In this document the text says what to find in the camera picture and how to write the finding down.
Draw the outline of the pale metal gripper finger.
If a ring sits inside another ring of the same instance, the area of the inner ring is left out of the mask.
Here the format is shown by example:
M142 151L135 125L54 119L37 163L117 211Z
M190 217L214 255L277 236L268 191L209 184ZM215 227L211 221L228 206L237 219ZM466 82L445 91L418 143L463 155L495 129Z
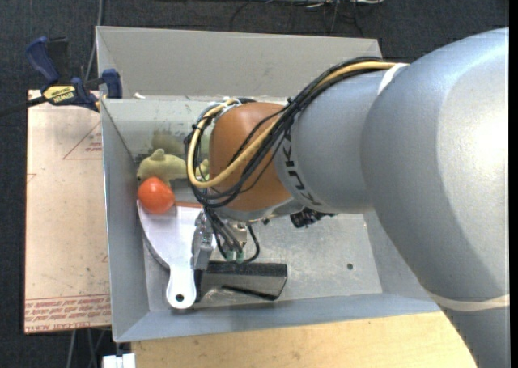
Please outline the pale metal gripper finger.
M204 269L204 259L202 258L202 247L203 247L203 236L202 233L196 232L193 235L193 242L191 247L191 267L195 270Z
M212 234L202 237L202 268L207 269L211 254L214 250Z

